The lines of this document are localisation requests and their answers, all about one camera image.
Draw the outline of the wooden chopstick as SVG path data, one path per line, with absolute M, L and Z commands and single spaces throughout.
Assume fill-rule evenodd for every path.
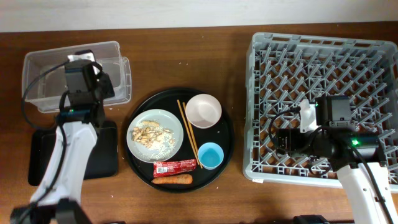
M 184 123 L 184 126 L 185 126 L 185 130 L 186 130 L 186 132 L 187 132 L 187 136 L 188 136 L 188 139 L 189 139 L 189 142 L 190 142 L 190 145 L 191 145 L 193 154 L 194 154 L 194 156 L 195 156 L 196 162 L 197 162 L 197 164 L 200 166 L 200 162 L 199 162 L 198 157 L 197 157 L 197 153 L 196 153 L 196 150 L 195 150 L 195 146 L 194 146 L 194 144 L 193 144 L 192 137 L 191 137 L 191 135 L 190 135 L 190 130 L 189 130 L 189 127 L 188 127 L 188 124 L 187 124 L 187 121 L 186 121 L 186 119 L 185 119 L 185 115 L 184 115 L 184 112 L 183 112 L 183 109 L 182 109 L 182 104 L 181 104 L 180 100 L 178 100 L 178 99 L 177 99 L 177 105 L 178 105 L 180 114 L 181 114 L 181 116 L 182 116 L 183 123 Z
M 195 157 L 197 159 L 197 162 L 198 162 L 200 168 L 202 169 L 203 165 L 202 165 L 202 163 L 200 162 L 200 160 L 198 158 L 198 147 L 197 147 L 197 142 L 196 142 L 196 139 L 195 139 L 194 131 L 193 131 L 191 123 L 188 120 L 188 117 L 187 117 L 187 114 L 186 114 L 186 111 L 185 111 L 186 110 L 186 104 L 185 104 L 185 102 L 183 102 L 182 104 L 183 104 L 183 113 L 185 115 L 185 118 L 186 118 L 186 121 L 187 121 L 187 125 L 188 125 L 188 130 L 189 130 L 189 133 L 190 133 L 190 137 L 192 139 L 194 154 L 195 154 Z

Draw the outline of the grey plate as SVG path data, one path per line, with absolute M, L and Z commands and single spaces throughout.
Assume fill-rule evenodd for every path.
M 174 150 L 172 151 L 170 156 L 164 157 L 160 160 L 157 159 L 149 159 L 145 156 L 146 152 L 149 152 L 144 146 L 133 142 L 131 140 L 131 131 L 134 126 L 137 126 L 143 120 L 154 120 L 160 123 L 164 128 L 171 129 L 173 131 L 172 136 L 175 138 Z M 130 152 L 136 159 L 139 159 L 142 162 L 153 163 L 156 161 L 166 161 L 172 158 L 180 149 L 183 143 L 184 138 L 184 130 L 179 119 L 172 113 L 166 110 L 160 109 L 152 109 L 147 110 L 145 112 L 140 113 L 135 118 L 132 119 L 126 134 L 126 144 L 127 151 Z

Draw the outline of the red snack wrapper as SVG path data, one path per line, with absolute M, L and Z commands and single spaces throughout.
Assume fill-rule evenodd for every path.
M 180 174 L 183 172 L 190 172 L 197 167 L 195 159 L 184 161 L 170 161 L 170 162 L 154 162 L 153 177 L 166 177 L 170 175 Z

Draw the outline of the orange carrot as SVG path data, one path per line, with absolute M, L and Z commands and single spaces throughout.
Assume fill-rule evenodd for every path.
M 190 174 L 181 174 L 167 177 L 156 177 L 152 180 L 153 184 L 181 184 L 189 185 L 193 182 L 193 177 Z

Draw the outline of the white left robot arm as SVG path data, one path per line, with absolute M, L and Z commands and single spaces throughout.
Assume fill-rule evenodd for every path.
M 11 223 L 90 223 L 80 205 L 86 166 L 105 121 L 103 100 L 114 96 L 109 75 L 94 60 L 63 62 L 68 89 L 55 119 L 56 140 L 45 174 Z

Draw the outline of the round black serving tray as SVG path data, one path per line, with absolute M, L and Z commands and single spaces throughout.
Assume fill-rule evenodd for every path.
M 166 110 L 175 115 L 177 117 L 177 123 L 182 125 L 183 119 L 177 106 L 177 102 L 187 102 L 192 97 L 199 95 L 200 93 L 201 91 L 191 88 L 171 88 L 160 91 L 141 103 L 129 118 L 123 137 L 126 160 L 129 162 L 131 169 L 143 182 L 157 190 L 172 193 L 185 193 L 203 188 L 218 178 L 232 157 L 234 151 L 234 129 L 233 122 L 226 111 L 223 111 L 220 120 L 208 129 L 193 127 L 193 132 L 198 146 L 207 142 L 216 143 L 221 146 L 224 152 L 224 159 L 221 164 L 213 170 L 207 170 L 205 168 L 201 169 L 198 167 L 194 171 L 190 172 L 189 174 L 193 176 L 193 182 L 189 185 L 153 184 L 153 163 L 144 162 L 132 153 L 137 147 L 137 144 L 131 141 L 134 119 L 138 118 L 140 114 L 146 111 L 160 109 Z

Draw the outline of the pink bowl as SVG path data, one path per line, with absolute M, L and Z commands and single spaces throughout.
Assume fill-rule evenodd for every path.
M 188 101 L 185 114 L 189 122 L 195 127 L 208 129 L 220 120 L 222 107 L 214 96 L 199 94 Z

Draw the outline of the clear plastic waste bin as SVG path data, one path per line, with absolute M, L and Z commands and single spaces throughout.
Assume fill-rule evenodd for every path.
M 22 71 L 22 92 L 40 74 L 66 61 L 68 55 L 82 50 L 92 50 L 95 60 L 109 75 L 115 96 L 104 100 L 105 106 L 121 105 L 132 98 L 132 78 L 129 59 L 121 55 L 116 41 L 74 45 L 57 49 L 29 52 L 25 55 Z M 58 111 L 62 93 L 67 90 L 64 68 L 49 73 L 40 79 L 28 92 L 25 101 L 32 103 L 41 113 Z

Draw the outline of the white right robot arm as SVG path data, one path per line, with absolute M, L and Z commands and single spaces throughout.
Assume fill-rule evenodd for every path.
M 308 134 L 279 129 L 273 143 L 291 156 L 327 159 L 349 199 L 355 223 L 397 223 L 387 159 L 377 134 L 326 126 Z

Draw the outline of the blue cup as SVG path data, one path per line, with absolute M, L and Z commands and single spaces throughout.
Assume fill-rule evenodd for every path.
M 224 152 L 221 146 L 214 142 L 207 142 L 198 150 L 200 164 L 207 170 L 214 170 L 221 165 L 224 159 Z

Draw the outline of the black rectangular tray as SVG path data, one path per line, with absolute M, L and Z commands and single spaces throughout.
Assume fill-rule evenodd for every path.
M 37 130 L 32 136 L 28 183 L 38 186 L 45 174 L 53 147 L 55 130 Z M 118 171 L 118 130 L 114 121 L 107 120 L 87 163 L 84 179 L 111 177 Z

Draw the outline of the grey dishwasher rack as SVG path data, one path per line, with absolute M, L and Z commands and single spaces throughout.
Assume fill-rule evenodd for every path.
M 397 192 L 397 46 L 382 40 L 257 33 L 246 61 L 243 174 L 254 182 L 340 187 L 324 158 L 278 154 L 276 128 L 297 128 L 288 113 L 302 100 L 346 95 L 358 131 L 378 135 Z

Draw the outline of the peanut shells and rice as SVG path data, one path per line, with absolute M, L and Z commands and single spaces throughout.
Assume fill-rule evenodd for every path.
M 160 160 L 170 156 L 174 150 L 175 138 L 172 134 L 171 129 L 154 120 L 143 120 L 132 128 L 131 140 L 149 151 L 145 153 L 147 158 Z

